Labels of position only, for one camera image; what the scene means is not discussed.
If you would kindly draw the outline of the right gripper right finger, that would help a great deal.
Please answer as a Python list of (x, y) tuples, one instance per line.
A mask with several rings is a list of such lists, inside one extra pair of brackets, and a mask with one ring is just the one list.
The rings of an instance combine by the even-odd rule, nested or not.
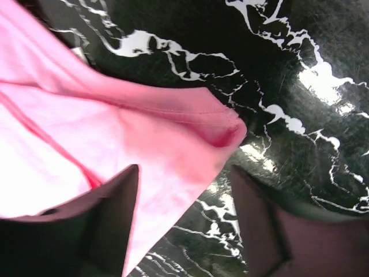
[(319, 208), (239, 166), (230, 184), (251, 276), (368, 276), (368, 216)]

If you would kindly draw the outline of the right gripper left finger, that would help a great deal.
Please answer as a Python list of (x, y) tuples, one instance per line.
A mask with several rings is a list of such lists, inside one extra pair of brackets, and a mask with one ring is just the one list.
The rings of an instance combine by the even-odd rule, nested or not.
[(122, 276), (138, 190), (133, 164), (35, 216), (1, 219), (1, 276)]

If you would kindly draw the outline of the pink t shirt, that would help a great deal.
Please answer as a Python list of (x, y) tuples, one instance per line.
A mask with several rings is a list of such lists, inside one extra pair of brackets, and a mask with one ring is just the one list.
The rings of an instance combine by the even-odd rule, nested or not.
[(210, 185), (246, 134), (206, 88), (100, 74), (1, 2), (1, 219), (35, 216), (139, 167), (122, 276)]

